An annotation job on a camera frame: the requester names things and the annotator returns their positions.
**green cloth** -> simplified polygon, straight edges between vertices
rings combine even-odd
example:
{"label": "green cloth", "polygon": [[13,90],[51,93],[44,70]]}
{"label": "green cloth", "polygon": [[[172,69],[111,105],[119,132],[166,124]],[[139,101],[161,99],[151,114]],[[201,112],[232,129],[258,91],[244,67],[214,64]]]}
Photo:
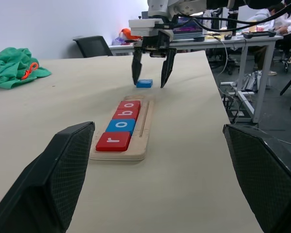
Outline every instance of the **green cloth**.
{"label": "green cloth", "polygon": [[28,49],[6,48],[0,52],[0,87],[11,89],[14,86],[25,84],[51,75],[47,69],[39,67],[32,71],[27,79],[21,80],[26,70],[30,69],[30,65],[38,60],[31,57]]}

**cable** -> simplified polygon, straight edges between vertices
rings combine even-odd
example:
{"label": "cable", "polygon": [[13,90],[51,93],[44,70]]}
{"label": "cable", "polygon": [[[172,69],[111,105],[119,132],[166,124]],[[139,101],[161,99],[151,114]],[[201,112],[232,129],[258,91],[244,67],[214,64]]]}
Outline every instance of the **cable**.
{"label": "cable", "polygon": [[[236,20],[236,19],[228,19],[228,18],[211,18],[211,17],[193,17],[193,16],[187,16],[187,15],[182,15],[182,14],[179,14],[177,16],[181,16],[181,17],[190,17],[190,18],[193,18],[194,21],[196,21],[196,23],[202,28],[202,29],[205,29],[207,31],[212,31],[212,32],[218,32],[218,33],[226,33],[226,32],[230,32],[230,31],[238,31],[238,30],[242,30],[242,29],[246,29],[246,28],[249,28],[251,26],[255,26],[255,25],[258,25],[258,24],[262,24],[262,23],[266,23],[266,22],[269,22],[273,19],[276,19],[282,15],[284,15],[285,13],[287,13],[289,10],[291,10],[291,3],[288,4],[284,9],[281,9],[280,11],[278,11],[277,13],[275,13],[274,15],[264,19],[264,20],[261,20],[261,21],[258,21],[258,22],[246,22],[246,21],[240,21],[240,20]],[[211,29],[211,28],[208,28],[208,27],[205,27],[204,25],[202,25],[198,19],[207,19],[207,18],[210,18],[211,20],[215,19],[215,20],[223,20],[223,21],[234,21],[234,22],[238,22],[238,23],[241,23],[241,24],[248,24],[246,26],[243,26],[243,27],[239,27],[239,28],[233,28],[233,29],[226,29],[226,30],[218,30],[218,29]],[[184,22],[181,24],[181,26],[178,26],[178,25],[170,25],[170,24],[156,24],[155,25],[155,28],[158,28],[158,29],[173,29],[173,28],[178,28],[178,27],[182,27],[186,24],[188,24],[189,22],[191,22],[190,20]]]}
{"label": "cable", "polygon": [[[220,41],[220,42],[223,44],[224,49],[225,49],[225,53],[226,53],[226,61],[225,61],[225,65],[224,65],[224,67],[223,67],[221,73],[219,73],[219,74],[214,78],[214,80],[217,80],[217,78],[218,78],[218,77],[219,77],[219,76],[220,76],[220,75],[225,71],[225,69],[226,69],[226,67],[227,67],[227,62],[228,62],[228,52],[227,52],[227,48],[226,48],[225,44],[223,43],[223,41],[222,41],[220,38],[218,38],[218,37],[216,37],[216,36],[213,36],[213,35],[211,35],[211,34],[206,34],[206,35],[210,35],[210,36],[212,36],[214,39]],[[226,96],[231,97],[232,100],[236,103],[236,105],[237,105],[237,109],[238,109],[238,110],[237,110],[237,118],[235,119],[235,122],[234,122],[234,124],[236,124],[237,121],[238,121],[238,119],[239,119],[239,111],[240,111],[240,106],[239,106],[239,104],[237,103],[237,101],[235,100],[235,98],[232,97],[230,94],[224,93],[223,91],[220,90],[219,87],[218,87],[218,90],[219,90],[223,95],[226,95]]]}
{"label": "cable", "polygon": [[[257,127],[251,126],[251,125],[244,125],[243,127],[245,127],[245,128],[252,128],[252,129],[255,129],[255,130],[259,130],[259,131],[261,131],[261,132],[267,134],[265,131],[263,131],[263,130],[257,128]],[[286,143],[286,144],[291,145],[290,142],[286,142],[286,141],[284,141],[284,140],[280,140],[280,139],[277,139],[277,140],[278,140],[279,142],[283,142],[283,143]]]}

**orange object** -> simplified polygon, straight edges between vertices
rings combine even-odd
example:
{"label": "orange object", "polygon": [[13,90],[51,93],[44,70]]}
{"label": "orange object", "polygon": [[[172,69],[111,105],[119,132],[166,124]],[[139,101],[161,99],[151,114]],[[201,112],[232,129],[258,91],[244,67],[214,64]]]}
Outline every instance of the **orange object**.
{"label": "orange object", "polygon": [[21,80],[25,80],[26,78],[28,78],[28,76],[31,74],[31,72],[33,72],[34,70],[39,68],[39,64],[37,62],[33,62],[30,65],[30,69],[25,71],[25,75],[24,77],[21,78]]}
{"label": "orange object", "polygon": [[128,28],[124,28],[121,33],[123,33],[125,35],[125,37],[127,38],[127,40],[137,40],[140,39],[141,36],[134,36],[131,35],[131,30]]}

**table leg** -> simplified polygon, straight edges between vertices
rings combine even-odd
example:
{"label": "table leg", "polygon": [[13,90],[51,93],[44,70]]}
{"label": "table leg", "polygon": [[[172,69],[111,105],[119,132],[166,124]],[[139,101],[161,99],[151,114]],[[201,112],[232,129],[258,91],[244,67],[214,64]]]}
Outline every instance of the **table leg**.
{"label": "table leg", "polygon": [[241,65],[239,68],[237,91],[242,90],[244,70],[246,68],[247,54],[248,54],[248,46],[245,46],[242,48]]}
{"label": "table leg", "polygon": [[268,80],[268,72],[270,71],[270,67],[271,67],[271,63],[272,63],[272,59],[273,59],[274,48],[275,48],[275,42],[270,43],[266,49],[264,65],[263,65],[263,70],[262,70],[262,77],[261,77],[260,85],[259,85],[258,101],[257,101],[256,106],[254,108],[255,109],[254,116],[252,119],[253,123],[259,122],[259,117],[260,117],[261,110],[262,110],[266,84],[267,84],[267,80]]}

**wooden tray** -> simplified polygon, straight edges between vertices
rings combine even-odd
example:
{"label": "wooden tray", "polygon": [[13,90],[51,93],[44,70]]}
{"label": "wooden tray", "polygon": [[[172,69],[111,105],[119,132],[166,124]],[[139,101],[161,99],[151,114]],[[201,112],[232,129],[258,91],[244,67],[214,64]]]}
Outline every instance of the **wooden tray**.
{"label": "wooden tray", "polygon": [[111,112],[110,118],[98,131],[93,138],[91,151],[89,154],[90,159],[94,160],[123,160],[123,161],[140,161],[146,156],[146,148],[150,136],[150,126],[152,122],[152,115],[154,110],[153,96],[126,96],[123,100],[140,100],[141,108],[137,118],[134,132],[132,134],[129,147],[124,152],[101,152],[96,151],[96,144],[101,135],[108,127],[110,120],[116,112],[114,109]]}

